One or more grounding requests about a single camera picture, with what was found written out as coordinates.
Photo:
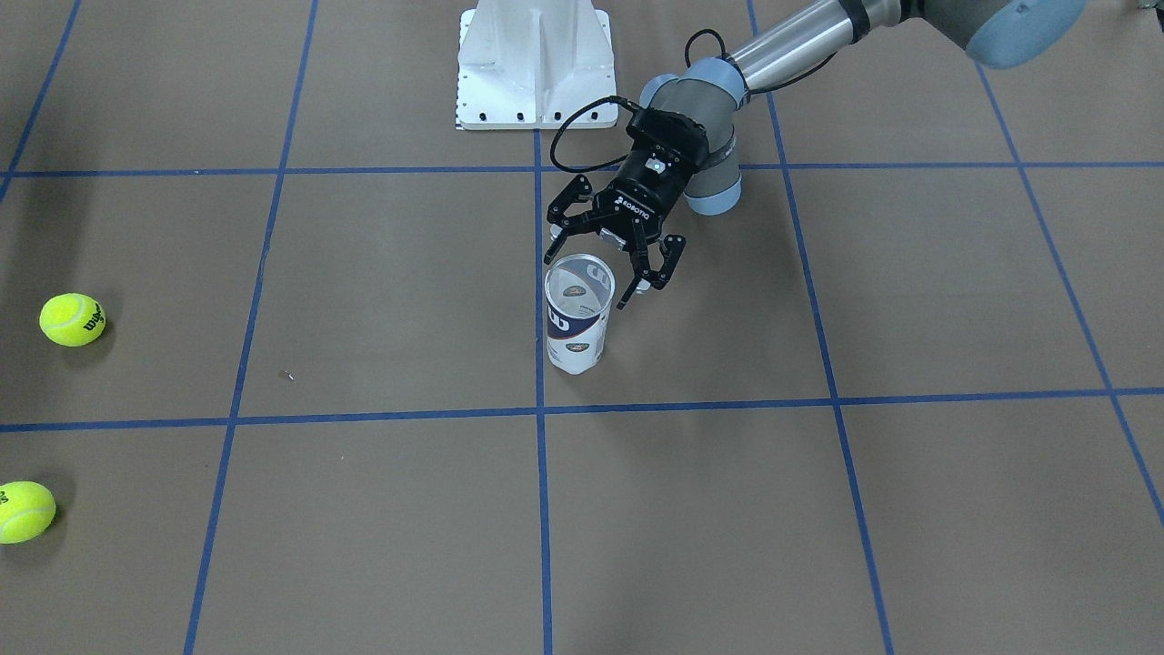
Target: silver metal tube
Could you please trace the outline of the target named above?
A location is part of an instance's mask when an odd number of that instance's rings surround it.
[[[897,24],[897,0],[864,0],[870,26]],[[853,41],[853,23],[839,0],[816,0],[758,34],[731,54],[748,88],[765,88],[796,77]]]

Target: cylindrical container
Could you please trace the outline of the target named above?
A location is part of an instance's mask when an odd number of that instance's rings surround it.
[[[601,258],[565,256],[546,271],[546,354],[562,371],[577,376],[602,359],[615,273]]]

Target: black band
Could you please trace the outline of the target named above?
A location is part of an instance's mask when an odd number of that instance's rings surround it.
[[[861,0],[839,0],[845,13],[849,14],[849,22],[853,23],[853,40],[857,43],[870,33],[870,13],[865,10],[865,2]]]

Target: white mounting plate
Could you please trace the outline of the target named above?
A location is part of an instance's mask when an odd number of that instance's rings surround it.
[[[613,54],[610,40],[610,15],[601,9],[594,9],[589,0],[580,0],[579,12],[588,10],[597,16],[605,36],[604,43],[591,43],[584,47],[604,49],[611,52],[609,66],[575,66],[560,79],[541,77],[549,67],[546,64],[547,44],[540,38],[532,41],[527,52],[530,63],[541,66],[537,79],[545,88],[521,84],[513,80],[506,71],[484,66],[459,66],[456,85],[456,128],[457,129],[558,129],[562,122],[584,105],[613,95],[617,92],[613,69]],[[461,14],[460,43],[469,31],[476,9]],[[585,33],[579,29],[579,42],[582,43]],[[592,112],[579,116],[570,129],[613,127],[618,121],[618,106],[603,105]]]

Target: brown gray floor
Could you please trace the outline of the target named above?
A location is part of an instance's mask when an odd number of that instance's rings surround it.
[[[0,2],[0,482],[61,506],[0,548],[0,653],[1164,652],[1135,5],[1007,72],[914,21],[752,102],[740,205],[676,207],[572,378],[551,135],[453,129],[471,3]],[[800,6],[598,2],[634,98]],[[64,291],[99,342],[38,333]]]

